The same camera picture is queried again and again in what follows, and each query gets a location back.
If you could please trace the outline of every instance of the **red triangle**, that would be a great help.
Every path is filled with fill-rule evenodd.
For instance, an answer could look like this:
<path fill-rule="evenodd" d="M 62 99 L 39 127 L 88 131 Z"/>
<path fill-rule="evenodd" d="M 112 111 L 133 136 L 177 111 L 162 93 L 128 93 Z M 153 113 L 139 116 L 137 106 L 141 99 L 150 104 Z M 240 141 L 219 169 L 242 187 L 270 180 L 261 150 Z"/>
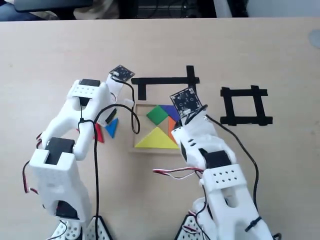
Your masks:
<path fill-rule="evenodd" d="M 104 137 L 101 133 L 100 125 L 98 123 L 95 124 L 95 129 L 96 129 L 96 135 L 98 137 L 98 142 L 104 143 L 105 142 Z"/>

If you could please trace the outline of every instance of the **black tape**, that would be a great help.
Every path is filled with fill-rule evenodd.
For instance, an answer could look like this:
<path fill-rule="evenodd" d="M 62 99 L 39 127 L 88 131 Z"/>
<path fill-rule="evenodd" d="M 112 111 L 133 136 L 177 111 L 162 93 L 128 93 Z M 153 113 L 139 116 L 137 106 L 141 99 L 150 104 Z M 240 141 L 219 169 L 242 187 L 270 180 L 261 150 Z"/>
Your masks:
<path fill-rule="evenodd" d="M 224 100 L 226 116 L 220 118 L 221 124 L 236 126 L 237 124 L 259 124 L 266 126 L 273 123 L 272 116 L 266 116 L 261 96 L 268 96 L 266 89 L 259 89 L 258 86 L 251 85 L 251 89 L 233 89 L 222 87 L 220 91 Z M 235 116 L 232 97 L 252 96 L 256 111 L 256 116 Z"/>
<path fill-rule="evenodd" d="M 131 79 L 133 85 L 138 85 L 138 100 L 147 100 L 147 85 L 160 84 L 188 84 L 197 93 L 196 84 L 200 83 L 199 77 L 195 76 L 192 65 L 186 66 L 186 77 L 135 77 Z"/>

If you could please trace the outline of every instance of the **green square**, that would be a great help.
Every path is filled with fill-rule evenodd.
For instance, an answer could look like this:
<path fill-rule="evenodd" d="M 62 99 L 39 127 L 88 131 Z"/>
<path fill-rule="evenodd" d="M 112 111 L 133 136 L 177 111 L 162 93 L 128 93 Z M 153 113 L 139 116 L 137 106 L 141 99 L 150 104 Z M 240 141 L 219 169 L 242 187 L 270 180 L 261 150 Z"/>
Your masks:
<path fill-rule="evenodd" d="M 151 122 L 158 125 L 169 115 L 159 105 L 157 105 L 154 109 L 148 112 L 146 116 L 151 120 Z"/>

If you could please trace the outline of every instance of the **cable tie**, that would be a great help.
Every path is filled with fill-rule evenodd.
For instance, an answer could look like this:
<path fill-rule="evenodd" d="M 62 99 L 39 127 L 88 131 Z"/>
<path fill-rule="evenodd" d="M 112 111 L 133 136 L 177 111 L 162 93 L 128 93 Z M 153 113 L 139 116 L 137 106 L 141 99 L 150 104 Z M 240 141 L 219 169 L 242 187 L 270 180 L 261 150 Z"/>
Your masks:
<path fill-rule="evenodd" d="M 261 219 L 262 219 L 262 217 L 259 216 L 256 220 L 251 221 L 251 222 L 250 222 L 250 225 L 249 225 L 244 231 L 247 233 L 250 229 L 252 229 L 254 226 L 256 226 L 257 223 L 258 223 Z"/>

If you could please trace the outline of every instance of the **purple triangle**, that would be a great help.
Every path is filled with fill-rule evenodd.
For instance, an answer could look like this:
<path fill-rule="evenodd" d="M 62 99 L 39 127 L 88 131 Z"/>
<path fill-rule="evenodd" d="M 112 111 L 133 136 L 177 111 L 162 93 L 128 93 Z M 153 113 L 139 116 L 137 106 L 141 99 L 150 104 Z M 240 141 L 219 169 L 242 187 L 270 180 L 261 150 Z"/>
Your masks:
<path fill-rule="evenodd" d="M 173 105 L 160 105 L 160 107 L 175 121 L 180 120 L 180 115 Z"/>

